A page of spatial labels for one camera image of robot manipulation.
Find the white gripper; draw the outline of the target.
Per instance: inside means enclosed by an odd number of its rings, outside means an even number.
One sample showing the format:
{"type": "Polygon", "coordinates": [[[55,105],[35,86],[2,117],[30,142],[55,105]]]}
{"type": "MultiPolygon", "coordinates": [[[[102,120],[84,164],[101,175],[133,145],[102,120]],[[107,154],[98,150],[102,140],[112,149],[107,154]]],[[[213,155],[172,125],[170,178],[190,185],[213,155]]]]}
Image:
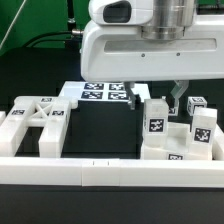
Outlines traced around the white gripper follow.
{"type": "Polygon", "coordinates": [[[172,107],[188,80],[224,78],[224,15],[199,15],[176,40],[147,40],[140,26],[89,22],[81,48],[81,75],[90,82],[125,82],[128,105],[135,109],[136,81],[175,80],[172,107]]]}

